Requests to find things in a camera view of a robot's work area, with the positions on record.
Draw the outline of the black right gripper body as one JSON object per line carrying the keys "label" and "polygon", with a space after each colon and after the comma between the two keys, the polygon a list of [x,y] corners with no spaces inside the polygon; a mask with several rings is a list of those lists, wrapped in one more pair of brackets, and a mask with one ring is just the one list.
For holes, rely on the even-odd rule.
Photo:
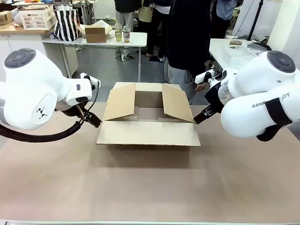
{"label": "black right gripper body", "polygon": [[218,96],[218,90],[221,84],[218,82],[214,86],[211,86],[210,90],[205,94],[206,100],[209,102],[209,106],[206,108],[208,114],[221,113],[224,107]]}

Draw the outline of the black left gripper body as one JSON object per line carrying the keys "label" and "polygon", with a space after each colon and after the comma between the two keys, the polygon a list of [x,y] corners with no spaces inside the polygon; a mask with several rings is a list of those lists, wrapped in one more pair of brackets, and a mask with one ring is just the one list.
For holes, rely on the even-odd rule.
{"label": "black left gripper body", "polygon": [[68,117],[77,116],[78,118],[80,118],[87,111],[87,109],[85,109],[85,106],[88,102],[89,101],[84,101],[77,105],[70,106],[62,100],[56,104],[56,111],[62,112]]}

